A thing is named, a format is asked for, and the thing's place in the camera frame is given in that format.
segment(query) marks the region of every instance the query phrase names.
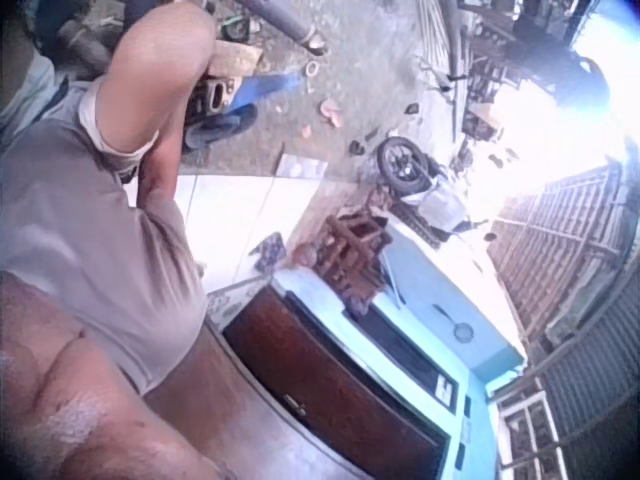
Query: window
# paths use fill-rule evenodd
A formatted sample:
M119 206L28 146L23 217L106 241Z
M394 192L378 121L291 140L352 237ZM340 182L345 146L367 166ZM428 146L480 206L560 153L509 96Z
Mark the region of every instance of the window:
M471 418L471 399L468 396L464 397L464 416Z
M462 470L462 465L464 464L464 454L467 453L467 447L465 447L462 443L458 445L458 454L456 455L456 470Z
M380 310L371 305L365 315L348 310L343 314L384 352L387 358L429 395L455 413L458 384Z

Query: corrugated metal roof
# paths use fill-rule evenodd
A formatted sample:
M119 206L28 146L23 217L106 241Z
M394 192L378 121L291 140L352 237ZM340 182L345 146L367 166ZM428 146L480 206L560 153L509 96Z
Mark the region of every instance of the corrugated metal roof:
M605 413L640 380L640 268L582 341L542 376L560 437Z
M547 333L558 345L575 333L590 304L610 285L627 256L638 212L636 187L619 162L508 199L489 248L530 340Z

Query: bare skin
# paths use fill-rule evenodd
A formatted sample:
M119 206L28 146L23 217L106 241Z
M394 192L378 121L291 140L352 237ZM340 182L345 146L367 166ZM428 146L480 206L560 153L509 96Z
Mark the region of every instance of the bare skin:
M214 38L210 16L172 4L140 20L114 55L97 98L103 139L132 152L160 132L139 206L151 191L173 198L186 102ZM0 448L27 478L221 478L52 298L0 272L0 302Z
M77 320L13 275L0 282L2 448L27 478L220 478Z
M98 92L96 122L104 141L121 152L136 151L160 131L142 164L138 207L151 190L173 198L187 100L214 41L212 18L178 3L149 12L118 45Z

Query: door handle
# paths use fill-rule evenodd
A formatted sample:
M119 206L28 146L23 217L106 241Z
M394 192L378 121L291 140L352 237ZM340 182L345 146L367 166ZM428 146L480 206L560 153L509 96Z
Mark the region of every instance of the door handle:
M282 398L298 415L301 417L307 416L307 411L305 410L304 405L296 402L291 395L285 394Z

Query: tire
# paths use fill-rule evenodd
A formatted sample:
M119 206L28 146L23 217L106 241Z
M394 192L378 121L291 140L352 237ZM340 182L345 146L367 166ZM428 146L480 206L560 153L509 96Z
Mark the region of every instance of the tire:
M404 137L389 137L378 146L376 153L378 168L389 186L399 195L411 195L428 189L431 186L431 179L420 174L414 180L404 180L399 178L387 162L386 153L390 148L404 147L411 152L411 155L420 162L424 168L431 173L428 157L411 140Z

